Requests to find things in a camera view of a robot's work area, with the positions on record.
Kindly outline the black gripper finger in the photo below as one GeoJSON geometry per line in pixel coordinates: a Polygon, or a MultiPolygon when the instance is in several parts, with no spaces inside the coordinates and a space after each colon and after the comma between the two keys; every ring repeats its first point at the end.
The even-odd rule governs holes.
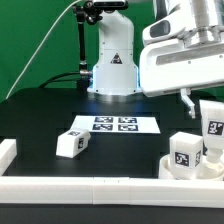
{"type": "Polygon", "coordinates": [[[195,104],[190,99],[191,90],[189,88],[182,88],[180,90],[181,100],[185,103],[185,105],[189,108],[189,115],[192,119],[196,118],[195,114],[195,104]]]}

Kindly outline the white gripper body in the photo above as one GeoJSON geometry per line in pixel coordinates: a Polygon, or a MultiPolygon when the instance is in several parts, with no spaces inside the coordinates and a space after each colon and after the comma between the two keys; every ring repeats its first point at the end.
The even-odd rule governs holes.
{"type": "Polygon", "coordinates": [[[140,87],[148,97],[224,84],[224,20],[162,19],[142,32],[140,87]]]}

